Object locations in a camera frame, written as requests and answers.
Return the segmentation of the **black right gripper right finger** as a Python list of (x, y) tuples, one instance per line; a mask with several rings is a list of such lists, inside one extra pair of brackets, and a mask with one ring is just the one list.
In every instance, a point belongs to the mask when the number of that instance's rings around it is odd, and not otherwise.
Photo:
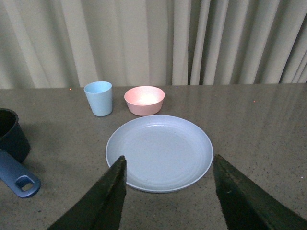
[(305, 230), (307, 221), (278, 202), (220, 155), (213, 160), (216, 193), (230, 230)]

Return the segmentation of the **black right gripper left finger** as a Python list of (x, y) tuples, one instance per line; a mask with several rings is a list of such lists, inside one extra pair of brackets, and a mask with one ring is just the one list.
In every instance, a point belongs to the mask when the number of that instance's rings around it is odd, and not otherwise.
[(120, 156), (50, 230), (118, 230), (126, 196), (127, 162)]

